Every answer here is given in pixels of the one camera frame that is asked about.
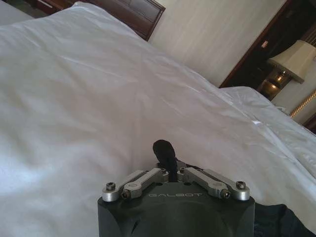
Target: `dark fabric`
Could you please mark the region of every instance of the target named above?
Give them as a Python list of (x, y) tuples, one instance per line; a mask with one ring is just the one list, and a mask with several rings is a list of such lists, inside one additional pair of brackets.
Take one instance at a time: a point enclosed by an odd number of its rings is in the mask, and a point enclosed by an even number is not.
[(284, 204), (256, 203), (254, 226), (255, 237), (315, 237)]
[[(177, 161), (175, 151), (170, 142), (158, 140), (153, 145), (158, 167), (169, 172), (169, 182), (177, 182)], [(186, 167), (200, 169), (185, 164)], [(286, 205), (264, 206), (256, 203), (254, 237), (316, 237), (295, 216)]]
[(169, 182), (178, 182), (177, 159), (171, 143), (165, 140), (158, 140), (153, 144), (153, 150), (160, 162), (160, 167), (165, 168), (169, 172)]

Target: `white bedsheet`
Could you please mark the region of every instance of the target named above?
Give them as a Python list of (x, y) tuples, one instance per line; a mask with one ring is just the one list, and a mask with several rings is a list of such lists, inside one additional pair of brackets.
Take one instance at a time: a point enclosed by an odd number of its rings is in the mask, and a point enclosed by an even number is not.
[(153, 167), (157, 139), (316, 233), (316, 138), (237, 94), (90, 4), (0, 27), (0, 236), (98, 236), (104, 184)]
[(30, 19), (32, 19), (32, 16), (0, 0), (0, 26)]

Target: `wooden furniture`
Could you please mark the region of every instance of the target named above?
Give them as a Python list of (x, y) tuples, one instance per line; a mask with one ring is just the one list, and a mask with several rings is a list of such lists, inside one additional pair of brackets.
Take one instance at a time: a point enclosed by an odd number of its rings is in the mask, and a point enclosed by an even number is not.
[[(47, 14), (72, 6), (76, 0), (25, 0)], [(155, 0), (81, 0), (99, 6), (148, 41), (165, 7)]]
[(257, 89), (273, 70), (266, 61), (289, 48), (315, 21), (311, 0), (287, 0), (220, 87)]

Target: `lamp shade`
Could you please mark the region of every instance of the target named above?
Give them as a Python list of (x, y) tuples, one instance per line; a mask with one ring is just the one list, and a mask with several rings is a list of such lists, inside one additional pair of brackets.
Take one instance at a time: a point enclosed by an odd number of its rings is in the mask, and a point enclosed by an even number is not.
[(268, 62), (289, 73), (299, 83), (303, 83), (307, 69), (315, 56), (314, 46), (298, 40), (286, 51), (270, 58)]

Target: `wall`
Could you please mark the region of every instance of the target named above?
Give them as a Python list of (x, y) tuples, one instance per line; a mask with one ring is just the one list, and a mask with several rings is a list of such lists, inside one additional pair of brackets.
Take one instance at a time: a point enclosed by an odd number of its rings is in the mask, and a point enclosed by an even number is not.
[[(303, 84), (295, 81), (290, 81), (283, 90), (276, 95), (273, 103), (277, 106), (287, 108), (288, 112), (294, 110), (307, 96), (309, 96), (316, 89), (316, 62), (312, 62), (310, 68), (305, 76)], [(310, 102), (294, 120), (298, 123), (304, 123), (316, 112), (316, 98)]]
[(219, 86), (285, 0), (156, 0), (150, 43)]

